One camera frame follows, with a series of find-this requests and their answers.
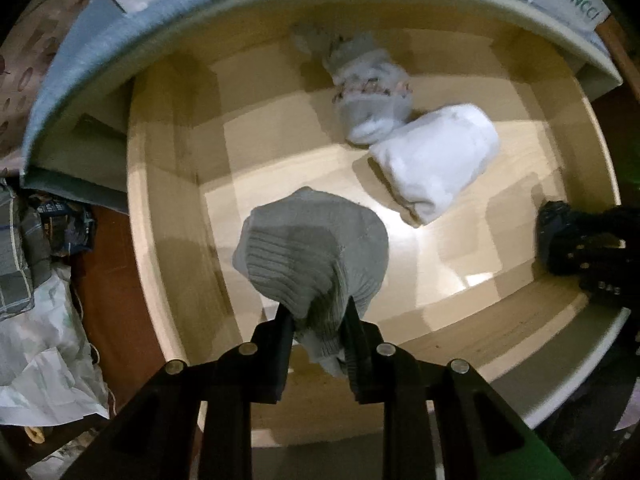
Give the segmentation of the grey ribbed socks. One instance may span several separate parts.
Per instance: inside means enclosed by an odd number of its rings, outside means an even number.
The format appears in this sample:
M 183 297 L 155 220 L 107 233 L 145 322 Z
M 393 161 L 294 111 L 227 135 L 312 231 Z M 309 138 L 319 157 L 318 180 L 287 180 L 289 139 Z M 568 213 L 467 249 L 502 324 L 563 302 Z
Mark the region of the grey ribbed socks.
M 347 304 L 354 300 L 360 316 L 367 312 L 388 260 L 387 231 L 374 211 L 306 186 L 252 210 L 232 264 L 262 296 L 288 309 L 311 362 L 343 377 L 338 329 Z

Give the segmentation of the white socks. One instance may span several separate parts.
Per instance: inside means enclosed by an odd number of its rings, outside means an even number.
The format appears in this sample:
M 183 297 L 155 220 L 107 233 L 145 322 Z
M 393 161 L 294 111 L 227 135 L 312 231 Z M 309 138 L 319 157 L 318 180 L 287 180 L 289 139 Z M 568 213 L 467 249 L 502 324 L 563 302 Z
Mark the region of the white socks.
M 393 196 L 422 224 L 444 214 L 499 150 L 496 127 L 471 103 L 433 110 L 369 148 Z

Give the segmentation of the grey floral knit socks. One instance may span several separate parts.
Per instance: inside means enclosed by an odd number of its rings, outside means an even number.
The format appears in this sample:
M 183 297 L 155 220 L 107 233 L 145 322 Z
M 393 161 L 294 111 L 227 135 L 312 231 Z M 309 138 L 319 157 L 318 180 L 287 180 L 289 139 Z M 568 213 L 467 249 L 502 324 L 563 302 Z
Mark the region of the grey floral knit socks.
M 298 50 L 318 58 L 331 77 L 333 107 L 348 143 L 370 146 L 409 121 L 410 77 L 371 34 L 298 24 L 292 35 Z

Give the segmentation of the white plastic bag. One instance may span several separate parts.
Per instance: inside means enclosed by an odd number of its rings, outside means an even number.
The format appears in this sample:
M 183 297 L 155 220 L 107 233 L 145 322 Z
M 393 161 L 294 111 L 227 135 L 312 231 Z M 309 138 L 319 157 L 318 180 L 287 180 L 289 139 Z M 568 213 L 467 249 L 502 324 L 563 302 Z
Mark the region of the white plastic bag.
M 35 305 L 1 322 L 1 422 L 53 427 L 107 418 L 108 390 L 73 305 L 70 268 L 54 266 Z

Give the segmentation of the grey plaid cloth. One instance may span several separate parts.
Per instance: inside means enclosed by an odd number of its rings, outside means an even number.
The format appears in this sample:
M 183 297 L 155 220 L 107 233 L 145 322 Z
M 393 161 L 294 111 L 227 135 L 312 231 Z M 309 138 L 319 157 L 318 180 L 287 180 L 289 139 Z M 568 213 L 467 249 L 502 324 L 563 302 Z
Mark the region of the grey plaid cloth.
M 40 215 L 24 207 L 1 179 L 1 319 L 34 306 L 35 290 L 51 275 L 50 245 Z

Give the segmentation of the beige leaf pattern curtain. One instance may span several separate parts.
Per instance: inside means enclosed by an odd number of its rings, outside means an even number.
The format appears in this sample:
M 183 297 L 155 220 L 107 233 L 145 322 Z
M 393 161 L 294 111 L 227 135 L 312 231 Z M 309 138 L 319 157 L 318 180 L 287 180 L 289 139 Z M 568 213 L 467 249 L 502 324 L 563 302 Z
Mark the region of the beige leaf pattern curtain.
M 63 39 L 89 0 L 1 3 L 1 173 L 17 174 L 30 109 Z

